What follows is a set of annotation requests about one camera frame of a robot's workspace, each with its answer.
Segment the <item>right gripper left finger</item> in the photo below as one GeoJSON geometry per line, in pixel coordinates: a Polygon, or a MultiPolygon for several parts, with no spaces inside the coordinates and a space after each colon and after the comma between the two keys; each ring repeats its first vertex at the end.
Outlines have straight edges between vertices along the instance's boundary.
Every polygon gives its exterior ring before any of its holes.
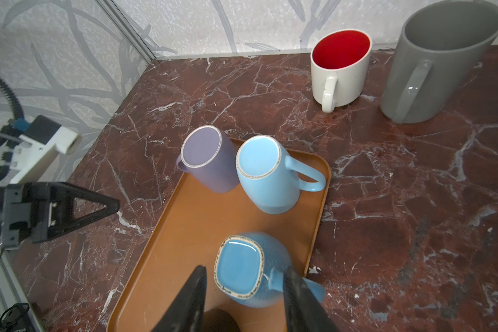
{"type": "Polygon", "coordinates": [[[152,331],[202,331],[206,267],[197,266],[152,331]]]}

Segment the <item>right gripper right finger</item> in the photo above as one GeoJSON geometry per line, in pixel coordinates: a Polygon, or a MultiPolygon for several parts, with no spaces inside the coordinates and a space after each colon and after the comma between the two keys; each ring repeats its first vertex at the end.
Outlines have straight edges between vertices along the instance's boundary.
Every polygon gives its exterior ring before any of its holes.
{"type": "Polygon", "coordinates": [[[283,281],[287,331],[339,331],[293,267],[286,269],[283,281]]]}

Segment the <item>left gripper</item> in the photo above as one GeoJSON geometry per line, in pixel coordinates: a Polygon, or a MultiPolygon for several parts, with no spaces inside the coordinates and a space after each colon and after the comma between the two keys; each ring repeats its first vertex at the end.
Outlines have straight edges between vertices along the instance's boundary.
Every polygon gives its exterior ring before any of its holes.
{"type": "Polygon", "coordinates": [[[116,214],[120,201],[65,182],[25,183],[0,187],[0,248],[16,248],[25,240],[47,242],[116,214]],[[106,206],[82,217],[60,201],[82,199],[106,206]]]}

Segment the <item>lilac mug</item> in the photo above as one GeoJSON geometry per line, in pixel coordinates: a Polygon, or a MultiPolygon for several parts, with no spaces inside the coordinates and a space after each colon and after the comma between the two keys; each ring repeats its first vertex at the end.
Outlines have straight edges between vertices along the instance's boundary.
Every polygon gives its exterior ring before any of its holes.
{"type": "Polygon", "coordinates": [[[204,125],[184,140],[176,165],[211,191],[226,193],[239,185],[236,155],[237,148],[224,132],[204,125]]]}

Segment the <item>white mug red inside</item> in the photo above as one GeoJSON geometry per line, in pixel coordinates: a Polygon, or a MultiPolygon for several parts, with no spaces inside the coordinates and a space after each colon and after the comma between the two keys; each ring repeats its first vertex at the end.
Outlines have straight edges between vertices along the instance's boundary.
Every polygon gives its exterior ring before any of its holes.
{"type": "Polygon", "coordinates": [[[372,47],[371,37],[358,29],[338,30],[315,45],[310,53],[312,93],[323,112],[361,95],[372,47]]]}

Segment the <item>grey mug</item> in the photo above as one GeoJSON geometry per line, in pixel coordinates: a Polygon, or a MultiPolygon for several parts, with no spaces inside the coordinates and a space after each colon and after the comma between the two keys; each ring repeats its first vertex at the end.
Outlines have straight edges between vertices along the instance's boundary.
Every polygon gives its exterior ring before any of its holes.
{"type": "Polygon", "coordinates": [[[404,24],[380,109],[393,123],[416,124],[441,111],[498,37],[498,6],[440,1],[404,24]]]}

